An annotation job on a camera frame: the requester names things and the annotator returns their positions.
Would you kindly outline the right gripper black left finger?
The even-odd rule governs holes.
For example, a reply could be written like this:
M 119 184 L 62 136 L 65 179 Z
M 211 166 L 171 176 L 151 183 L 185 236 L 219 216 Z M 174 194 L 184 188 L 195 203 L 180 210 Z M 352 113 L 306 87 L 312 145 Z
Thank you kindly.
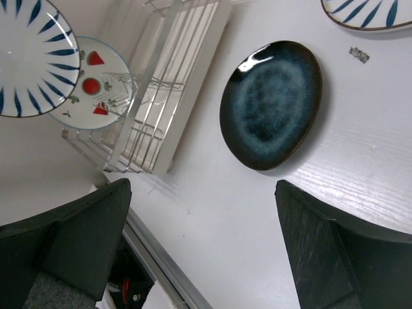
M 1 308 L 94 308 L 131 203 L 126 178 L 1 226 Z

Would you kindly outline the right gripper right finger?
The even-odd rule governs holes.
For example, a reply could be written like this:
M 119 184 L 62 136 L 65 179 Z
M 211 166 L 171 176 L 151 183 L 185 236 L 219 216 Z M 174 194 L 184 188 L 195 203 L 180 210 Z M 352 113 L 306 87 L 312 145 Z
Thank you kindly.
M 301 308 L 411 308 L 411 235 L 280 180 L 276 205 Z

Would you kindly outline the strawberry pattern plate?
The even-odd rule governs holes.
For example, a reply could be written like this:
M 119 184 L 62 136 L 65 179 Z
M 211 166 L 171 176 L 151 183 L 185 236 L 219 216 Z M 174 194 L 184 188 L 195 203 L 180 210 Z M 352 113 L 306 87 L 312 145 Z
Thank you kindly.
M 122 56 L 110 45 L 91 37 L 77 38 L 80 74 L 72 94 L 50 115 L 74 129 L 102 129 L 127 109 L 135 87 L 116 74 L 129 73 Z

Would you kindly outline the dark blue glazed plate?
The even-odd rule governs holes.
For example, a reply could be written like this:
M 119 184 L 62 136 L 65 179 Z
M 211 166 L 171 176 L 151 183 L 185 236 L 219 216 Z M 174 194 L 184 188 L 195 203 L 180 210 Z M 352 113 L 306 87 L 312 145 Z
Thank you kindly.
M 221 97 L 220 129 L 229 151 L 255 171 L 280 166 L 310 132 L 322 94 L 321 67 L 305 45 L 260 47 L 236 67 Z

